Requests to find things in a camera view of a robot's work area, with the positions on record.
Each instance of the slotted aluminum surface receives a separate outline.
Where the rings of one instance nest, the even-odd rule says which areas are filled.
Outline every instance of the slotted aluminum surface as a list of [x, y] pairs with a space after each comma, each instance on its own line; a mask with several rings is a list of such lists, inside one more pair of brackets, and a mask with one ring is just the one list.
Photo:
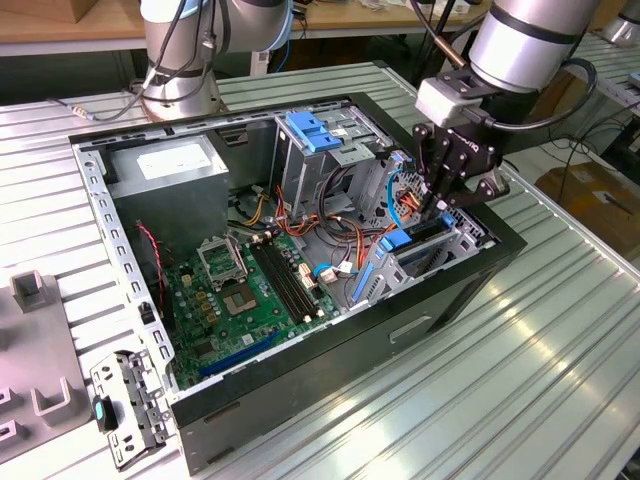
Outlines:
[[[598, 90], [626, 107], [640, 102], [640, 89], [627, 80], [630, 73], [640, 72], [640, 48], [620, 48], [592, 33], [585, 34], [574, 57], [589, 60], [598, 71]], [[579, 68], [569, 69], [586, 80]], [[640, 114], [640, 107], [633, 112]]]
[[[405, 128], [421, 120], [411, 88], [372, 64], [220, 90], [232, 110], [364, 91]], [[125, 97], [74, 103], [105, 115]], [[118, 125], [144, 121], [135, 108]], [[3, 107], [0, 125], [2, 281], [28, 268], [57, 276], [89, 384], [91, 366], [139, 346], [66, 140], [113, 125], [46, 103]], [[638, 275], [531, 187], [513, 178], [511, 188], [492, 208], [528, 246], [457, 321], [198, 478], [613, 478], [640, 445]], [[186, 469], [172, 437], [118, 475], [93, 422], [0, 466], [7, 479], [96, 474]]]

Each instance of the expansion card bracket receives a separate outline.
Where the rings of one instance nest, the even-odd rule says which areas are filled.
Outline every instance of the expansion card bracket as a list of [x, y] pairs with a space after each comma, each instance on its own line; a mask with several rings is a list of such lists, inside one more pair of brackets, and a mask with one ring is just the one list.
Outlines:
[[171, 415], [146, 350], [116, 352], [91, 369], [98, 428], [119, 471], [164, 447]]

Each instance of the ram slot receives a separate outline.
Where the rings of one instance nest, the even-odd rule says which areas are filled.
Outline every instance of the ram slot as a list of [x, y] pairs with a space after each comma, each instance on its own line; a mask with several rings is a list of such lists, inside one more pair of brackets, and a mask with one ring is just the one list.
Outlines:
[[306, 316], [316, 316], [316, 307], [276, 247], [256, 246], [253, 256], [296, 325], [302, 323]]

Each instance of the green circuit board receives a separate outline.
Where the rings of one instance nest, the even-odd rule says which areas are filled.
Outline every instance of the green circuit board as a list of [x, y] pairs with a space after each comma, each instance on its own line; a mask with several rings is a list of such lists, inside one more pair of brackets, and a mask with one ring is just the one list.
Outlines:
[[[288, 236], [280, 235], [273, 245], [294, 267], [304, 262]], [[199, 383], [203, 369], [216, 362], [233, 359], [234, 354], [251, 356], [247, 352], [252, 348], [259, 349], [255, 354], [260, 353], [339, 315], [331, 296], [321, 290], [319, 298], [310, 293], [308, 296], [323, 315], [308, 323], [296, 324], [260, 269], [249, 245], [241, 245], [239, 251], [248, 272], [246, 281], [225, 283], [219, 291], [212, 287], [197, 254], [186, 262], [165, 268], [175, 318], [175, 327], [168, 329], [175, 351], [172, 366], [181, 389]], [[210, 250], [204, 257], [213, 275], [234, 266], [226, 248]], [[295, 276], [301, 282], [297, 272]]]

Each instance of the white label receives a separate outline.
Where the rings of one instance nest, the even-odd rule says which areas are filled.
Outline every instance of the white label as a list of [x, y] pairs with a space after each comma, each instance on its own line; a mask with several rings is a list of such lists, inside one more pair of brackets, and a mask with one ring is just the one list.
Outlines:
[[594, 195], [596, 196], [596, 198], [597, 198], [598, 200], [600, 200], [602, 203], [611, 203], [611, 202], [609, 201], [609, 198], [613, 198], [613, 199], [615, 200], [614, 196], [613, 196], [613, 195], [611, 195], [611, 194], [610, 194], [609, 192], [607, 192], [606, 190], [605, 190], [605, 191], [600, 191], [600, 192], [593, 192], [593, 194], [594, 194]]
[[353, 263], [345, 260], [340, 265], [338, 265], [338, 270], [342, 273], [351, 273], [351, 268], [353, 267]]
[[585, 172], [584, 170], [577, 170], [573, 173], [573, 176], [576, 177], [582, 183], [590, 183], [593, 182], [594, 178], [591, 176], [589, 172]]
[[344, 128], [336, 128], [335, 130], [329, 130], [329, 133], [334, 137], [346, 137], [347, 131]]
[[140, 155], [138, 165], [140, 165], [144, 178], [152, 180], [196, 168], [209, 167], [211, 160], [200, 145], [192, 143], [161, 152]]

